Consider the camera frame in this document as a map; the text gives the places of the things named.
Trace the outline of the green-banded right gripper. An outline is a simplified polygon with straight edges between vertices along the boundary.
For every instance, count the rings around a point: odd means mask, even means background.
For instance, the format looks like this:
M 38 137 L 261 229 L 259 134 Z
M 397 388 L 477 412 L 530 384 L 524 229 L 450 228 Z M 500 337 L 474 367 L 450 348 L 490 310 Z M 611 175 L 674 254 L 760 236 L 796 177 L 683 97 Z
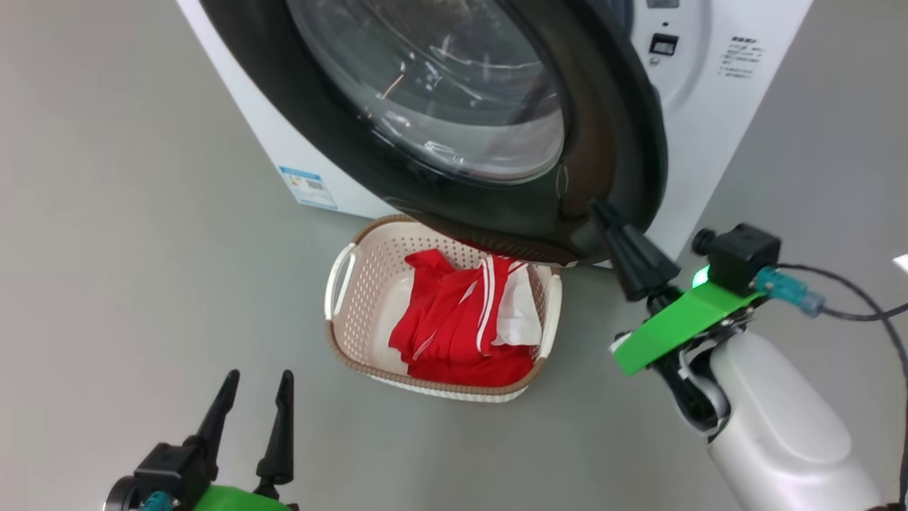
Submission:
M 761 295 L 740 297 L 712 282 L 687 293 L 668 287 L 680 268 L 608 201 L 593 201 L 592 220 L 626 300 L 636 303 L 656 294 L 648 301 L 648 320 L 612 343 L 617 365 L 625 375 L 658 374 L 684 420 L 698 434 L 718 434 L 731 404 L 711 357 L 720 343 L 745 330 Z

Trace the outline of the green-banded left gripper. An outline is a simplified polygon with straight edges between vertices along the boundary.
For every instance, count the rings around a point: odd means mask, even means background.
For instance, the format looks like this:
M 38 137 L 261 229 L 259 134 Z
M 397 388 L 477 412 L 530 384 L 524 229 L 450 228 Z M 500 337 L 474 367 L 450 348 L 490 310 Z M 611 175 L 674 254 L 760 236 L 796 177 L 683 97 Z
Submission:
M 186 439 L 186 446 L 202 450 L 205 462 L 217 462 L 227 414 L 233 409 L 240 371 L 227 372 L 200 427 Z M 236 486 L 211 485 L 192 510 L 299 510 L 295 502 L 282 502 L 277 488 L 294 479 L 294 375 L 284 370 L 275 398 L 277 414 L 264 456 L 258 462 L 259 485 L 253 491 Z

